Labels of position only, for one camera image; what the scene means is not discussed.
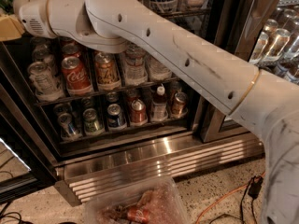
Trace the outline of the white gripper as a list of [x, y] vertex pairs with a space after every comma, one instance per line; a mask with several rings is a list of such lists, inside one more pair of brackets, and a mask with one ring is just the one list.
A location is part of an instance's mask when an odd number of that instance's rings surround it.
[[21, 38], [25, 30], [33, 36], [55, 38], [56, 34], [50, 28], [48, 18], [48, 2], [49, 0], [14, 0], [13, 9], [17, 17], [0, 15], [0, 41]]

